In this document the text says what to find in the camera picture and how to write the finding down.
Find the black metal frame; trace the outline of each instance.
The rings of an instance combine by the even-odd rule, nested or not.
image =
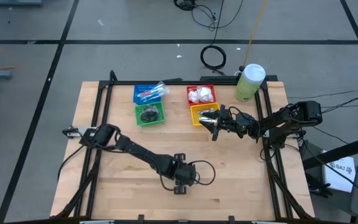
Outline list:
[[[278,81],[277,76],[275,75],[268,75],[266,77],[265,81]],[[118,81],[114,72],[111,71],[110,73],[110,80],[108,81],[99,81],[99,87],[98,87],[98,93],[96,95],[96,103],[93,111],[93,118],[91,125],[96,126],[97,125],[97,117],[99,114],[99,107],[102,100],[103,90],[107,87],[107,94],[106,94],[106,101],[104,103],[104,110],[103,110],[103,117],[102,117],[102,124],[105,124],[107,122],[108,118],[108,112],[109,112],[109,105],[111,101],[111,93],[112,88],[114,85],[137,85],[137,84],[154,84],[158,83],[158,81]],[[165,81],[166,85],[236,85],[237,84],[237,78],[236,77],[202,77],[200,81],[183,81],[180,79],[176,80],[167,80]],[[269,90],[267,88],[266,82],[264,82],[261,86],[261,89],[264,94],[264,100],[266,104],[267,114],[272,114],[272,106],[270,103],[270,97],[269,97]],[[257,114],[259,119],[262,119],[264,117],[263,110],[262,110],[262,104],[260,101],[260,95],[257,91],[255,93],[255,102],[257,107]],[[270,157],[269,152],[269,143],[267,139],[262,139],[262,144],[264,146],[264,153],[265,157]],[[281,184],[283,184],[285,187],[287,186],[286,179],[285,179],[285,173],[284,173],[284,167],[282,162],[282,157],[279,149],[275,149],[276,151],[276,162],[277,162],[277,169],[280,176]],[[81,182],[82,184],[85,179],[86,175],[88,173],[89,164],[91,159],[91,149],[88,148],[86,150],[85,159],[84,159],[84,165],[83,170],[81,173]],[[97,151],[95,155],[94,162],[97,162],[97,164],[100,164],[101,159],[101,151]],[[266,161],[267,169],[273,167],[272,161],[267,160]],[[93,202],[95,198],[96,193],[96,183],[98,179],[98,172],[96,172],[96,175],[94,179],[91,182],[91,188],[89,192],[89,198],[86,208],[86,215],[80,216],[80,210],[81,210],[81,204],[82,204],[82,198],[78,201],[74,217],[72,218],[66,218],[67,223],[78,223],[78,221],[85,221],[85,220],[91,220],[92,210],[93,210]],[[305,224],[312,224],[312,223],[321,223],[321,224],[345,224],[345,223],[339,223],[339,222],[328,222],[328,221],[321,221],[321,220],[310,220],[310,219],[297,219],[293,218],[291,205],[288,202],[288,199],[283,196],[284,204],[285,204],[285,211],[287,214],[287,217],[281,217],[280,214],[280,204],[278,203],[278,197],[277,197],[277,190],[276,190],[276,182],[271,177],[271,175],[268,175],[269,179],[269,185],[270,185],[270,191],[272,196],[272,204],[274,209],[274,215],[275,215],[275,221],[276,222],[284,222],[284,223],[305,223]],[[64,222],[64,218],[54,218],[49,220],[34,220],[26,222],[28,224],[35,224],[35,223],[60,223]],[[191,221],[191,220],[145,220],[144,215],[139,215],[137,220],[114,220],[115,224],[120,223],[138,223],[138,224],[158,224],[158,223],[172,223],[172,224],[205,224],[205,223],[215,223],[215,224],[238,224],[238,223],[252,223],[251,221],[235,221],[234,216],[228,216],[228,220],[222,220],[222,221]]]

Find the coiled black cable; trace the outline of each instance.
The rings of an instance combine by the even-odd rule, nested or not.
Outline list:
[[[219,27],[219,23],[221,22],[223,3],[224,3],[224,0],[222,0],[221,11],[219,12],[219,19],[218,19],[218,26],[217,26],[217,27]],[[205,67],[207,67],[208,69],[211,69],[212,71],[218,72],[218,73],[221,74],[221,75],[226,75],[225,73],[219,71],[219,69],[222,69],[222,68],[225,66],[225,64],[226,64],[226,59],[227,59],[226,53],[225,53],[225,51],[224,51],[222,48],[213,45],[213,44],[215,43],[216,35],[217,35],[217,34],[218,34],[218,29],[215,30],[215,36],[214,36],[214,39],[213,39],[212,43],[202,49],[201,54],[200,54],[200,59],[201,59],[201,62],[203,63],[203,65],[204,65]],[[220,53],[222,54],[222,56],[223,56],[223,61],[222,61],[222,63],[221,63],[220,65],[214,66],[214,65],[210,65],[210,64],[208,64],[208,63],[205,62],[205,60],[204,60],[204,53],[205,53],[205,51],[208,50],[208,49],[216,49],[218,52],[220,52]]]

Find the wooden tabletop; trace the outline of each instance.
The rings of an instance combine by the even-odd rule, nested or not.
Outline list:
[[[98,82],[84,82],[76,107],[73,125],[90,126]],[[209,186],[193,185],[186,195],[174,195],[162,188],[159,176],[150,166],[128,154],[103,152],[93,208],[93,219],[135,220],[139,214],[146,220],[274,220],[266,164],[259,158],[262,143],[234,133],[221,131],[218,140],[203,127],[194,127],[186,97],[186,86],[169,86],[163,97],[166,121],[141,128],[135,123],[132,102],[134,87],[114,85],[108,123],[121,128],[122,134],[157,154],[185,153],[187,162],[204,159],[216,168],[216,180]],[[273,111],[285,106],[287,96],[282,82],[268,82]],[[236,106],[257,118],[255,100],[245,103],[234,97],[235,86],[215,86],[219,104]],[[262,106],[265,110],[263,93]],[[101,121],[102,100],[98,121]],[[79,139],[68,140],[65,157],[80,145]],[[297,147],[294,139],[287,144]],[[60,212],[79,186],[85,150],[71,159],[62,170],[51,215]],[[288,189],[310,215],[314,215],[303,172],[300,153],[282,149]],[[206,164],[196,164],[202,182],[209,182],[213,173]],[[173,181],[163,178],[167,187]],[[279,194],[282,216],[285,217],[282,195]],[[88,192],[81,214],[85,213]]]

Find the concrete floor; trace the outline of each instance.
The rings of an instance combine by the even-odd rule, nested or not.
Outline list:
[[[0,80],[0,206],[21,153],[42,88],[47,81],[74,0],[45,0],[43,7],[0,6],[1,47],[18,61],[12,80]],[[358,0],[347,0],[358,26]],[[198,0],[219,12],[220,1]],[[221,24],[231,20],[239,0],[226,1]],[[244,0],[237,19],[220,29],[218,39],[248,39],[262,0]],[[208,23],[202,12],[195,17]],[[61,130],[71,124],[81,82],[105,80],[113,69],[119,80],[199,80],[214,75],[200,62],[201,49],[213,38],[195,24],[190,12],[164,0],[79,0],[67,40],[171,40],[169,44],[66,44],[58,61],[6,222],[47,218],[56,187],[57,170],[67,139]],[[205,44],[183,44],[183,39]],[[269,0],[256,40],[310,40],[255,42],[248,63],[258,63],[278,75],[288,96],[310,96],[358,89],[358,44],[327,44],[314,40],[357,40],[340,0]],[[34,44],[34,40],[50,40]],[[233,74],[244,60],[246,44],[218,44],[227,54],[223,71]],[[207,51],[206,60],[220,55]],[[0,66],[12,62],[0,53]],[[358,93],[317,98],[322,106],[345,102]],[[358,107],[339,108],[324,116],[319,128],[352,142],[358,140]],[[306,139],[332,149],[343,145],[314,129]],[[350,216],[312,197],[316,216],[348,222]]]

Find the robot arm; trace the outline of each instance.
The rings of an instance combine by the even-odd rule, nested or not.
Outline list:
[[[231,109],[226,109],[221,105],[221,109],[215,112],[207,112],[200,118],[200,123],[212,134],[212,140],[218,138],[220,130],[235,132],[242,138],[248,134],[252,139],[258,140],[267,131],[271,145],[279,148],[283,147],[285,138],[305,126],[316,126],[323,122],[321,117],[320,104],[315,101],[302,101],[296,104],[289,104],[281,108],[278,112],[257,121],[251,115],[238,110],[236,119],[232,117]]]
[[[107,146],[114,134],[115,145]],[[196,167],[192,162],[184,162],[186,159],[184,154],[175,154],[174,156],[156,154],[122,135],[121,130],[111,124],[102,125],[98,129],[88,129],[80,144],[109,152],[128,153],[148,163],[159,175],[175,180],[175,187],[171,189],[174,194],[186,194],[186,185],[192,186],[196,181]]]

